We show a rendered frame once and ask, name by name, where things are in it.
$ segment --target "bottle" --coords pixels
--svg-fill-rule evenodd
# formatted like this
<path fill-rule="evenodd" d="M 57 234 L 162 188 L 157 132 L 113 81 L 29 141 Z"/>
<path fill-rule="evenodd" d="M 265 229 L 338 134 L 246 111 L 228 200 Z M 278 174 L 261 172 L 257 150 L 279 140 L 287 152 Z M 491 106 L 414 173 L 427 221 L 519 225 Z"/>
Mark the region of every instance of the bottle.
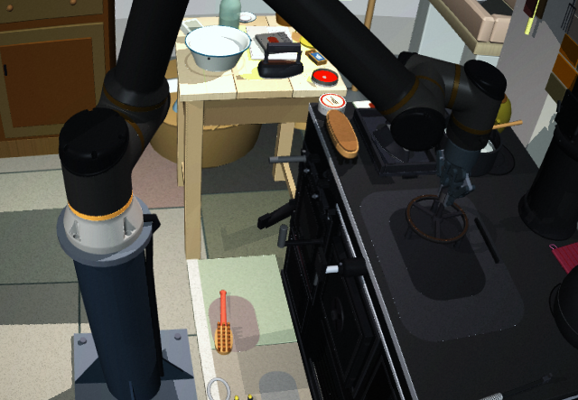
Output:
<path fill-rule="evenodd" d="M 238 28 L 241 16 L 240 0 L 222 0 L 219 6 L 219 25 Z"/>

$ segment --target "wire wheel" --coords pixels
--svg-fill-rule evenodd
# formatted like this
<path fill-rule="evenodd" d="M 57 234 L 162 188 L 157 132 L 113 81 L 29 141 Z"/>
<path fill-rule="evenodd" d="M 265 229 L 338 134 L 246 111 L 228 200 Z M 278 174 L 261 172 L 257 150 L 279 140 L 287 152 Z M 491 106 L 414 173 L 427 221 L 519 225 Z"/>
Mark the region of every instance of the wire wheel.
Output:
<path fill-rule="evenodd" d="M 432 206 L 427 207 L 418 204 L 426 200 L 433 200 Z M 419 209 L 423 213 L 431 217 L 434 230 L 433 236 L 428 235 L 415 224 L 414 220 L 412 219 L 412 208 Z M 420 195 L 419 197 L 415 197 L 413 200 L 409 202 L 406 209 L 406 219 L 407 224 L 409 225 L 406 237 L 409 237 L 411 235 L 411 231 L 413 230 L 419 237 L 422 237 L 423 239 L 429 240 L 430 242 L 434 242 L 436 244 L 451 244 L 453 242 L 457 242 L 460 239 L 462 239 L 468 232 L 469 226 L 466 212 L 464 212 L 463 209 L 455 203 L 453 203 L 448 208 L 453 208 L 454 211 L 446 210 L 443 204 L 440 203 L 440 198 L 437 195 Z M 454 237 L 442 237 L 442 223 L 446 219 L 454 217 L 461 217 L 463 221 L 461 232 Z"/>

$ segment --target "red handle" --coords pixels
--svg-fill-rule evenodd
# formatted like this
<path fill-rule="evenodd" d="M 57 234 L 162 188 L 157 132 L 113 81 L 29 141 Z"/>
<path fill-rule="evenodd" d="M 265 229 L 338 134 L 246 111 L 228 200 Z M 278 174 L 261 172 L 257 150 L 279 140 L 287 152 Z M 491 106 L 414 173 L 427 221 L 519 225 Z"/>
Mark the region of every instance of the red handle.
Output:
<path fill-rule="evenodd" d="M 220 291 L 220 324 L 227 325 L 227 292 Z"/>

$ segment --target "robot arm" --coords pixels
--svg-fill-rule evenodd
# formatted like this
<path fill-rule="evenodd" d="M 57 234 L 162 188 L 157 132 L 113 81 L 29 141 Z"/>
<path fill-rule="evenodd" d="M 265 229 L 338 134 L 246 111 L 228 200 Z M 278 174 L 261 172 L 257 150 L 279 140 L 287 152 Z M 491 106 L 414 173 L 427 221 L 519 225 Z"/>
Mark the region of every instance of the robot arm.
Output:
<path fill-rule="evenodd" d="M 397 59 L 339 0 L 264 1 L 359 87 L 408 150 L 436 145 L 444 108 L 452 108 L 441 173 L 443 186 L 460 183 L 460 170 L 468 172 L 475 163 L 504 97 L 499 70 L 481 61 L 469 61 L 462 70 L 407 53 Z M 130 204 L 132 169 L 170 107 L 164 74 L 188 3 L 134 0 L 118 63 L 105 77 L 97 107 L 62 128 L 64 185 L 77 215 L 101 220 Z M 453 177 L 445 163 L 458 170 Z"/>

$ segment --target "orange slotted spoon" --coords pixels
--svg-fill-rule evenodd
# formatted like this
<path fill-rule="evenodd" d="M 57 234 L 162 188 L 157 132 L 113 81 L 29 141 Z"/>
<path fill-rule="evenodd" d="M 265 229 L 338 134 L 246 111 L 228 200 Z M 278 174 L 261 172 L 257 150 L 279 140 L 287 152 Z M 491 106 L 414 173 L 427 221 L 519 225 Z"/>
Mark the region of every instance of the orange slotted spoon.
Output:
<path fill-rule="evenodd" d="M 227 355 L 233 349 L 231 324 L 227 323 L 227 292 L 220 291 L 220 321 L 215 331 L 215 349 L 221 355 Z"/>

